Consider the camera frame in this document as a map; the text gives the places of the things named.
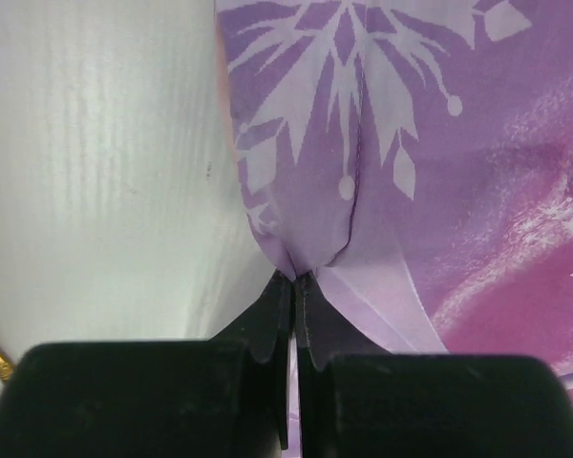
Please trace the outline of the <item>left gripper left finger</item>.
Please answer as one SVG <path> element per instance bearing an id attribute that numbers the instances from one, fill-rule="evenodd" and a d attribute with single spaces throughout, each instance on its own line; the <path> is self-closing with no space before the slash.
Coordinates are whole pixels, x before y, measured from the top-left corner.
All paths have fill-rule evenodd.
<path id="1" fill-rule="evenodd" d="M 290 281 L 208 340 L 45 343 L 0 395 L 0 457 L 277 457 Z"/>

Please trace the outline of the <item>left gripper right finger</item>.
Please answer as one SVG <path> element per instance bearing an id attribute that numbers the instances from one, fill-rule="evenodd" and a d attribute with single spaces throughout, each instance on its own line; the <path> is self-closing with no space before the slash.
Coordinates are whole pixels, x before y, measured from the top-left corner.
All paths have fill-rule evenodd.
<path id="1" fill-rule="evenodd" d="M 381 348 L 307 274 L 293 285 L 306 457 L 573 457 L 573 406 L 526 356 Z"/>

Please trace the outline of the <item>purple printed placemat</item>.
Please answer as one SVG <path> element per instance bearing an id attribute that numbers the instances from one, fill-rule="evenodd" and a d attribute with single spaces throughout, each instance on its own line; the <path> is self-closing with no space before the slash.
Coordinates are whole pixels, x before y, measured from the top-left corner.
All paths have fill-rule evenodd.
<path id="1" fill-rule="evenodd" d="M 573 1 L 219 1 L 247 217 L 394 354 L 526 356 L 573 406 Z"/>

